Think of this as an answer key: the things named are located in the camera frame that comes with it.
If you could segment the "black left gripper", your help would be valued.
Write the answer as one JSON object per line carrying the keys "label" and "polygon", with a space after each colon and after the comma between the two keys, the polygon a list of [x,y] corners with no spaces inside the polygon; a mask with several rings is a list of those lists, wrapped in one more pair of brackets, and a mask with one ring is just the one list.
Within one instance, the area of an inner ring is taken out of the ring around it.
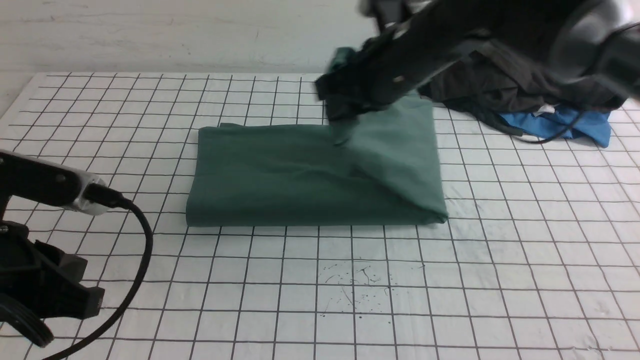
{"label": "black left gripper", "polygon": [[27,226],[1,223],[0,319],[35,346],[46,347],[54,335],[45,319],[95,317],[105,290],[82,285],[86,259],[28,237]]}

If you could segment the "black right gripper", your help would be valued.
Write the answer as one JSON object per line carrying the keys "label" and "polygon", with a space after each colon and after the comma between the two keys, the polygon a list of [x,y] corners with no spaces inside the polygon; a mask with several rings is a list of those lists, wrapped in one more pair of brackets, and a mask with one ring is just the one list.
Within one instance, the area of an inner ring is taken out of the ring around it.
{"label": "black right gripper", "polygon": [[391,102],[371,96],[374,76],[366,68],[383,48],[378,38],[361,48],[336,48],[325,73],[314,82],[336,145],[409,148],[426,136],[426,102],[413,89]]}

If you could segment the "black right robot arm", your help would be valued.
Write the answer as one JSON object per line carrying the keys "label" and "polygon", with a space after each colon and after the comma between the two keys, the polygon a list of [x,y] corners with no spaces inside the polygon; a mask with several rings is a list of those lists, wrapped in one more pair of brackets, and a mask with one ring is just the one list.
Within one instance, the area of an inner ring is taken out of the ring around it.
{"label": "black right robot arm", "polygon": [[625,0],[362,0],[378,35],[359,50],[338,48],[315,81],[318,100],[341,141],[418,140],[433,125],[402,109],[406,98],[455,62],[494,43],[564,82],[593,77],[639,98],[639,23]]}

